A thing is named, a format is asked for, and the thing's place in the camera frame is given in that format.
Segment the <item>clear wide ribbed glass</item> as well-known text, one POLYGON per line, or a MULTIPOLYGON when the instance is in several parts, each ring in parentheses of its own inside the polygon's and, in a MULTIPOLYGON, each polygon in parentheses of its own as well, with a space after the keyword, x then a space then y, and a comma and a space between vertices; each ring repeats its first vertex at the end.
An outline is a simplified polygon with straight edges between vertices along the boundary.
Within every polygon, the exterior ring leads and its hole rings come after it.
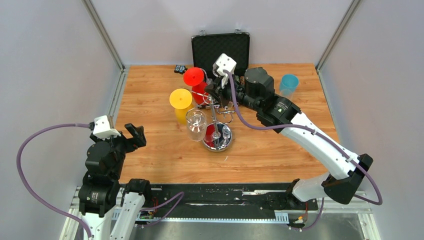
POLYGON ((198 109, 189 110, 185 116, 188 137, 195 142, 200 142, 206 136, 207 117, 198 109))

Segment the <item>chrome wine glass rack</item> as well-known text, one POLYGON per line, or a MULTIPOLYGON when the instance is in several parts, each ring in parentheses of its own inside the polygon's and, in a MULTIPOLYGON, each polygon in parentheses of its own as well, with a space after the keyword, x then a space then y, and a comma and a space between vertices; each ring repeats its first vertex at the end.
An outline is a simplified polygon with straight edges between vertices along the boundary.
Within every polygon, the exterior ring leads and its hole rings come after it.
MULTIPOLYGON (((207 73, 202 69, 205 74, 205 82, 209 84, 211 80, 208 79, 207 73)), ((197 104, 191 110, 200 110, 206 115, 207 129, 206 135, 201 141, 205 148, 212 152, 222 152, 227 150, 233 141, 233 132, 229 127, 228 122, 222 122, 218 119, 217 115, 221 114, 231 116, 232 112, 229 110, 219 111, 220 105, 213 100, 207 93, 203 95, 204 102, 197 104)))

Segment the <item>blue plastic wine glass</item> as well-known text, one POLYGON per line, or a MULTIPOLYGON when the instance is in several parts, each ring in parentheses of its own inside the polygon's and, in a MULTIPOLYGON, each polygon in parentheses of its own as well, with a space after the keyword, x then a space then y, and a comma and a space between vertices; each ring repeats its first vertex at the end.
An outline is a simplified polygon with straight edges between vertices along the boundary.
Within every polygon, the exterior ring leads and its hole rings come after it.
POLYGON ((294 93, 299 86, 299 79, 294 74, 285 74, 282 76, 280 85, 279 85, 279 93, 282 97, 285 97, 291 100, 294 96, 294 93))

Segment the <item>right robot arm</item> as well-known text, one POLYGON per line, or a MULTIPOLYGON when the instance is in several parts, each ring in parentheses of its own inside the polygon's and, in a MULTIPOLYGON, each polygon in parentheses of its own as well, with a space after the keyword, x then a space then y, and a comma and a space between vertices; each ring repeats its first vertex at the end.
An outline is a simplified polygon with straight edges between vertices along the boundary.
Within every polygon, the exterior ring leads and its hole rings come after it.
POLYGON ((243 84, 225 70, 204 90, 222 107, 233 103, 238 118, 249 128, 273 130, 293 140, 326 168, 320 176, 293 180, 285 195, 290 208, 325 197, 347 205, 360 197, 356 192, 364 178, 376 184, 368 174, 373 158, 344 148, 320 130, 295 103, 275 92, 273 77, 262 67, 247 69, 243 84))

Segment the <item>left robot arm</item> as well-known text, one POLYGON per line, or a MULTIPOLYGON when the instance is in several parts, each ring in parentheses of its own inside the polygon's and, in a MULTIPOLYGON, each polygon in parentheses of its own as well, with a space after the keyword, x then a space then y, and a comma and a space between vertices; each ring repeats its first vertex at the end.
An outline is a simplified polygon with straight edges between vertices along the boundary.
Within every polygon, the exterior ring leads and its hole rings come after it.
POLYGON ((123 188, 121 202, 117 202, 126 155, 147 145, 143 126, 127 123, 124 127, 130 138, 121 131, 106 139, 90 135, 94 143, 86 152, 87 171, 78 191, 86 240, 129 239, 139 211, 153 201, 150 181, 132 178, 123 188))

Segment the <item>red plastic wine glass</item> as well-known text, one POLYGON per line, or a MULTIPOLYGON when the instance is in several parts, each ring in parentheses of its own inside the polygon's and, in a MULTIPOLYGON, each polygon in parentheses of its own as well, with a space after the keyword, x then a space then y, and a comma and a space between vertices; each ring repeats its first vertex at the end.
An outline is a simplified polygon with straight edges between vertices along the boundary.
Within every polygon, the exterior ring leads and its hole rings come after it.
POLYGON ((199 67, 191 67, 183 74, 183 81, 191 87, 195 102, 198 105, 202 104, 204 102, 203 95, 206 93, 205 87, 208 85, 204 71, 199 67))

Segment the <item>yellow plastic wine glass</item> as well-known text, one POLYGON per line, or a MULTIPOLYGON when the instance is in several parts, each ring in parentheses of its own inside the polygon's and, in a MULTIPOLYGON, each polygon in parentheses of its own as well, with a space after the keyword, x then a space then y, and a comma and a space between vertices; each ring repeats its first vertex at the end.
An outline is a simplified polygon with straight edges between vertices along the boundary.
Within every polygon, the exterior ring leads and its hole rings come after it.
POLYGON ((186 125, 186 114, 194 107, 192 93, 185 88, 175 89, 169 96, 169 103, 174 108, 177 121, 186 125))

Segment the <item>small black blue toy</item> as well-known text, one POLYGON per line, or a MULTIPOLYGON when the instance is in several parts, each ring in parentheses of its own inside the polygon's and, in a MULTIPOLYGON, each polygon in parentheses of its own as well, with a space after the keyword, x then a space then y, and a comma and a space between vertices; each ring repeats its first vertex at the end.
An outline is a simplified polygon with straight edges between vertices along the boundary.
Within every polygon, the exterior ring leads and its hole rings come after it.
POLYGON ((174 67, 174 73, 183 75, 188 68, 185 65, 176 65, 174 67))

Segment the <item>black poker chip case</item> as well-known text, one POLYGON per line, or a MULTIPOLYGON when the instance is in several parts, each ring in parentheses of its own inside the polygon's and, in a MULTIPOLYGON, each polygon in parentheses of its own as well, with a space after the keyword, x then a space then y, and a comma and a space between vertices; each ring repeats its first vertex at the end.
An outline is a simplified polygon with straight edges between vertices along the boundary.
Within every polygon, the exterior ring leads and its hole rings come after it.
POLYGON ((236 61, 234 74, 243 77, 249 67, 251 36, 248 32, 194 35, 191 37, 193 66, 213 79, 213 64, 224 53, 236 61))

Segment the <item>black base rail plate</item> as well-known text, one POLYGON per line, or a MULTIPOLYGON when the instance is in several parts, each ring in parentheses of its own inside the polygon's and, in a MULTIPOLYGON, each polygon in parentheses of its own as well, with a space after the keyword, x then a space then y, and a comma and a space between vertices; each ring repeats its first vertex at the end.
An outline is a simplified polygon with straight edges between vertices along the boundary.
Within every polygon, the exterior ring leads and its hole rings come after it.
POLYGON ((144 208, 158 207, 154 217, 196 220, 270 220, 275 212, 296 214, 320 209, 319 199, 288 203, 288 183, 151 184, 144 208))

